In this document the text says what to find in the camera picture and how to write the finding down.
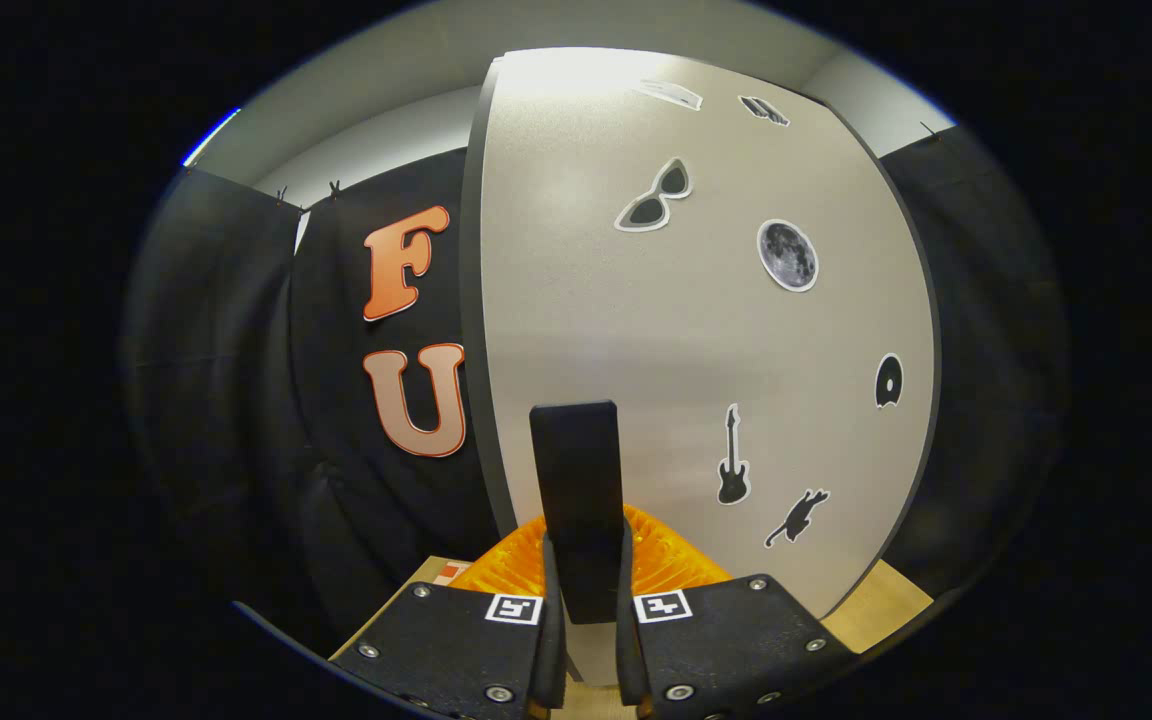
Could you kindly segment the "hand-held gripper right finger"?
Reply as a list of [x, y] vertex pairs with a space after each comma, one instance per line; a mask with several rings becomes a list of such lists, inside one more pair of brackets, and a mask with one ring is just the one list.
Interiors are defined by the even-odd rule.
[[785, 719], [858, 655], [771, 575], [732, 577], [626, 506], [617, 593], [622, 702], [641, 719]]

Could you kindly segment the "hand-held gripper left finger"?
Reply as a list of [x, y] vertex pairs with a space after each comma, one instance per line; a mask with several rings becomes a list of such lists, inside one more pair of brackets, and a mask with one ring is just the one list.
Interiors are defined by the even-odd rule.
[[564, 620], [547, 521], [457, 577], [411, 582], [329, 660], [425, 719], [548, 719], [564, 702]]

